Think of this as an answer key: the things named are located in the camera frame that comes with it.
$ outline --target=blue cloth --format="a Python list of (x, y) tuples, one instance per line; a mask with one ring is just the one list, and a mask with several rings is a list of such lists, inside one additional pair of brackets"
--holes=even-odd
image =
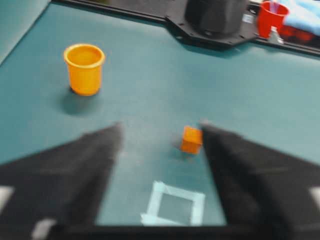
[(320, 36), (320, 1), (278, 0), (289, 9), (284, 25)]

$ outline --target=table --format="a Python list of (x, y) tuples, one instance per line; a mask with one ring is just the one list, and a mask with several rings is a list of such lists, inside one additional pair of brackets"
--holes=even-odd
[[(69, 89), (63, 51), (75, 43), (107, 55), (93, 97)], [(225, 225), (203, 150), (185, 158), (173, 136), (207, 119), (320, 163), (319, 91), (314, 56), (254, 43), (223, 52), (183, 45), (160, 24), (50, 3), (0, 66), (0, 163), (121, 121), (124, 149), (96, 223), (141, 225), (161, 181), (204, 193), (203, 225)], [(188, 202), (163, 204), (163, 217), (188, 219)]]

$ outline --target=orange cup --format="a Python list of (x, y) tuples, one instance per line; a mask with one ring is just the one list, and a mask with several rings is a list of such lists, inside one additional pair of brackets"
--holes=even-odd
[(104, 52), (94, 45), (80, 43), (68, 47), (63, 56), (72, 90), (82, 96), (96, 94), (101, 87)]

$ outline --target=orange block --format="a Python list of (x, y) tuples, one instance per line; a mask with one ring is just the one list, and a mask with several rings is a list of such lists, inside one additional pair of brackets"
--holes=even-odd
[(197, 154), (202, 145), (202, 131), (190, 126), (185, 126), (182, 137), (181, 151)]

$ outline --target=white tape square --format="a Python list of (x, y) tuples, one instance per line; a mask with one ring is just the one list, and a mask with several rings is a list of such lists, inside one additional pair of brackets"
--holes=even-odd
[(153, 183), (152, 193), (146, 213), (141, 214), (141, 222), (145, 226), (183, 226), (182, 223), (158, 216), (163, 194), (190, 200), (192, 204), (191, 226), (200, 226), (205, 208), (205, 195), (164, 184), (161, 181)]

